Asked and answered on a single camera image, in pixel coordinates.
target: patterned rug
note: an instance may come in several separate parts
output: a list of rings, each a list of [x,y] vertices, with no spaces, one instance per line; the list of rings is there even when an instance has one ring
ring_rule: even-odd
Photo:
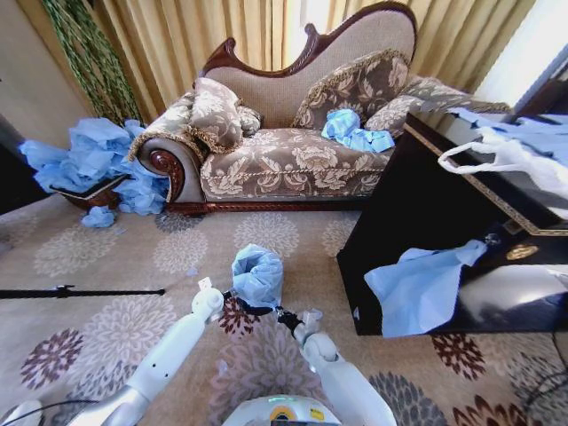
[[[323,329],[398,424],[565,424],[565,387],[525,409],[541,379],[564,368],[550,334],[355,334],[335,254],[356,212],[121,214],[108,229],[81,227],[81,215],[52,196],[0,217],[0,239],[14,246],[0,257],[1,288],[68,284],[167,294],[0,302],[0,411],[31,398],[50,404],[115,392],[190,311],[197,281],[209,276],[228,289],[236,252],[254,242],[282,257],[283,304],[324,312]],[[140,424],[217,425],[240,402],[274,393],[326,401],[289,332],[273,317],[243,315],[230,300]],[[64,425],[79,408],[55,407],[46,424]]]

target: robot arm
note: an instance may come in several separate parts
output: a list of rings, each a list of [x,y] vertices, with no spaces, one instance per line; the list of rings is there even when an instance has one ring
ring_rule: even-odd
[[[221,316],[224,298],[214,288],[201,290],[193,313],[179,319],[142,360],[132,377],[112,397],[86,407],[69,425],[130,426],[144,416],[154,398],[170,383],[201,338],[205,325]]]
[[[321,386],[335,414],[350,426],[396,426],[391,409],[361,372],[345,361],[333,341],[317,332],[317,320],[301,321],[280,309],[278,322],[285,324],[300,343],[301,353],[321,379]]]

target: wooden basket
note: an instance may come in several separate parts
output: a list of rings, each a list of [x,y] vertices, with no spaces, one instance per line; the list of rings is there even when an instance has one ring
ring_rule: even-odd
[[[119,199],[118,193],[113,191],[113,188],[118,186],[127,176],[128,175],[122,175],[113,179],[103,180],[84,193],[74,193],[73,191],[68,191],[63,188],[52,187],[51,189],[63,195],[71,204],[74,204],[79,209],[89,211],[91,207],[95,206],[108,206],[110,209],[116,209]]]

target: upholstered sofa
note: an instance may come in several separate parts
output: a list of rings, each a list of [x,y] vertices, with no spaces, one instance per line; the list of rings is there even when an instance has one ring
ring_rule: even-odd
[[[409,65],[416,46],[414,15],[402,4],[379,3],[362,9],[328,35],[318,34],[312,24],[305,31],[304,50],[281,71],[260,71],[242,63],[235,56],[232,38],[213,52],[202,69],[200,76],[222,83],[264,116],[262,128],[243,138],[237,149],[211,152],[187,131],[191,91],[135,140],[130,158],[137,156],[149,170],[170,178],[169,209],[187,214],[355,209],[372,193],[392,149],[365,153],[323,138],[319,128],[302,125],[306,120],[298,119],[298,110],[312,86],[343,64],[373,52],[396,51]],[[402,78],[394,72],[390,71],[391,80]],[[412,108],[471,104],[469,95],[435,79],[404,74],[399,85],[396,97],[386,99],[390,107],[367,117],[368,125],[391,130],[394,137]],[[507,106],[478,103],[472,109],[503,111]]]

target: carved wooden frame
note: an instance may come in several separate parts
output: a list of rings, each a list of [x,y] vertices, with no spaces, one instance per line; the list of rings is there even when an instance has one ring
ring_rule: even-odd
[[[414,30],[414,49],[412,56],[416,52],[416,17],[412,10],[405,4],[398,2],[380,2],[376,4],[371,4],[370,6],[364,7],[357,13],[352,15],[349,19],[343,22],[339,27],[333,30],[329,34],[320,34],[318,30],[313,26],[313,24],[307,24],[304,28],[305,33],[308,35],[305,47],[300,53],[298,59],[296,59],[292,65],[278,71],[263,71],[248,66],[242,62],[234,53],[234,48],[237,44],[234,38],[229,37],[224,42],[221,43],[219,47],[213,51],[209,59],[203,66],[199,75],[201,77],[205,76],[211,69],[218,67],[233,67],[246,71],[252,75],[260,75],[262,77],[286,77],[292,75],[305,68],[314,59],[316,59],[343,31],[353,25],[355,22],[367,15],[378,12],[378,11],[395,11],[404,13],[412,22]]]
[[[236,41],[234,38],[227,38],[219,47],[213,51],[207,63],[200,71],[200,76],[204,76],[213,68],[234,67],[241,69],[252,75],[264,77],[286,77],[297,73],[312,61],[314,61],[343,31],[349,28],[358,20],[367,15],[378,11],[395,11],[404,13],[412,22],[414,30],[414,40],[416,39],[416,18],[413,12],[405,4],[397,2],[380,2],[364,7],[339,27],[329,34],[319,34],[313,24],[307,24],[304,31],[308,35],[306,45],[298,59],[289,67],[279,71],[263,71],[248,66],[242,62],[234,53]],[[203,215],[213,211],[315,211],[315,210],[354,210],[362,209],[365,200],[353,201],[230,201],[230,202],[175,202],[181,194],[185,173],[184,167],[179,159],[171,152],[157,149],[150,153],[150,162],[159,171],[170,177],[170,192],[168,193],[167,210],[184,213],[187,215]]]

